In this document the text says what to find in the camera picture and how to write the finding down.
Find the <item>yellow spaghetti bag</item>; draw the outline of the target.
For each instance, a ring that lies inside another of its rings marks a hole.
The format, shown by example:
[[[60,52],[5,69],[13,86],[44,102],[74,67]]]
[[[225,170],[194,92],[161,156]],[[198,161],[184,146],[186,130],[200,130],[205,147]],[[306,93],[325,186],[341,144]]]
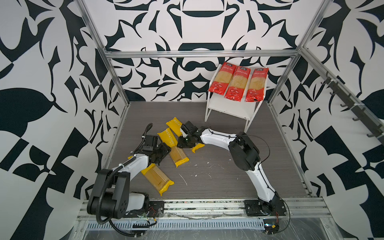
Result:
[[[169,122],[166,123],[166,125],[178,136],[178,138],[182,135],[181,133],[181,126],[182,123],[177,119],[173,118]],[[195,153],[198,149],[203,148],[205,144],[197,144],[195,147],[192,148],[192,152]]]
[[[175,184],[156,164],[150,164],[141,173],[157,190],[160,196],[167,192],[170,186]]]
[[[158,133],[158,136],[162,142],[171,148],[170,156],[177,168],[190,160],[184,150],[177,147],[178,141],[170,128]]]

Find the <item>red spaghetti bag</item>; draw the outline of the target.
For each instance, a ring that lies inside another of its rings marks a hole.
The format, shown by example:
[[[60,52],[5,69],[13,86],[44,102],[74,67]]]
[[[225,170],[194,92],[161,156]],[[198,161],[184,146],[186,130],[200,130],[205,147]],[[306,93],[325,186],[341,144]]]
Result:
[[[269,68],[257,68],[251,77],[245,102],[261,102],[265,98]]]
[[[251,69],[237,66],[224,98],[240,102],[243,98],[250,73]]]
[[[209,92],[224,95],[238,66],[224,62],[212,82]]]

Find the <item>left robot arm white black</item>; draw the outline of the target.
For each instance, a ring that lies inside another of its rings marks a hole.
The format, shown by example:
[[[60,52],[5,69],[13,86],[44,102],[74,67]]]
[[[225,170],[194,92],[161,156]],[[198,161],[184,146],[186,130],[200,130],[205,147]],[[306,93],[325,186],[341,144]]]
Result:
[[[162,195],[174,184],[158,167],[170,152],[171,147],[159,144],[157,136],[143,136],[141,144],[126,162],[98,173],[87,213],[96,216],[100,222],[127,217],[131,211],[137,215],[147,213],[149,197],[145,193],[132,192],[131,180],[141,173]]]

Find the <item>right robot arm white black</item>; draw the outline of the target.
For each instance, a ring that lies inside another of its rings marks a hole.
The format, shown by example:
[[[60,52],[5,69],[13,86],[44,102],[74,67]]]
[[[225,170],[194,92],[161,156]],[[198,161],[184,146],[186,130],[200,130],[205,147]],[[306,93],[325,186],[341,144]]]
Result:
[[[191,149],[198,144],[223,148],[231,153],[235,165],[247,173],[258,194],[257,200],[244,201],[247,216],[279,217],[287,214],[285,202],[271,186],[263,170],[259,149],[246,133],[221,133],[206,127],[198,128],[189,121],[181,126],[181,133],[178,148]]]

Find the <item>white two-tier shelf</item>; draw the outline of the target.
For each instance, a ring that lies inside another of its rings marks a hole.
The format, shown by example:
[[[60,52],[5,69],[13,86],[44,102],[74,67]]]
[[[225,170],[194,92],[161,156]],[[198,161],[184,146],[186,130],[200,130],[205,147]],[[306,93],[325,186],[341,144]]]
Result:
[[[216,70],[213,78],[210,81],[210,86],[212,82],[214,81],[218,71],[220,70],[222,65],[219,65],[218,69]],[[244,132],[246,133],[254,120],[262,102],[245,102],[245,98],[247,95],[247,91],[249,89],[249,84],[251,81],[252,74],[254,72],[254,69],[257,68],[249,68],[251,69],[251,73],[244,91],[243,98],[240,102],[232,101],[229,99],[225,99],[224,96],[228,90],[226,90],[225,94],[219,95],[216,93],[211,93],[208,91],[208,100],[207,100],[207,107],[206,107],[206,112],[205,112],[205,122],[208,120],[209,115],[212,110],[220,112],[220,113],[225,113],[227,115],[231,115],[240,119],[245,119],[246,120],[246,126]]]

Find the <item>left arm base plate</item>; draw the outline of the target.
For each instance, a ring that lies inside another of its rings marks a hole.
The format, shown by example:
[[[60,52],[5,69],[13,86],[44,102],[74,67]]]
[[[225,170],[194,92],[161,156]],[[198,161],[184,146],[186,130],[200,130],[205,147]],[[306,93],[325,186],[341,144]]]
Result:
[[[132,210],[124,215],[124,218],[156,218],[164,213],[164,201],[149,201],[139,210]]]

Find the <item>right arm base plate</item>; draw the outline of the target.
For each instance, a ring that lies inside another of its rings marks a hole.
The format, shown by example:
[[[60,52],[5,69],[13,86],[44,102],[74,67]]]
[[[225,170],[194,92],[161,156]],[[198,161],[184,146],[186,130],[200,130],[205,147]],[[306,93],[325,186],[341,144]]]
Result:
[[[249,217],[285,216],[287,208],[282,199],[273,199],[270,202],[262,200],[244,200],[245,212]]]

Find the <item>aluminium front rail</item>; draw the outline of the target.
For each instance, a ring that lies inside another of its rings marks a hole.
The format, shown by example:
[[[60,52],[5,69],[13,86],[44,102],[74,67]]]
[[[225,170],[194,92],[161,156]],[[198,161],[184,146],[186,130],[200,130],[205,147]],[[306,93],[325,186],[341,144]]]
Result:
[[[323,198],[284,198],[285,217],[330,218],[332,215]],[[165,199],[153,200],[150,213],[157,217],[247,218],[245,199]]]

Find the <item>wall hook rack grey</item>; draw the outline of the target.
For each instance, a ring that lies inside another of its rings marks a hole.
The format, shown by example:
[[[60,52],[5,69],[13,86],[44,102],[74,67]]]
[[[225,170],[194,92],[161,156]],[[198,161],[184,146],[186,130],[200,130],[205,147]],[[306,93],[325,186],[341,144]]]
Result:
[[[325,76],[322,85],[327,85],[331,89],[330,95],[337,96],[342,101],[341,108],[352,111],[355,115],[353,121],[361,122],[370,131],[368,138],[376,138],[384,145],[384,123],[342,81],[333,78],[328,71]]]

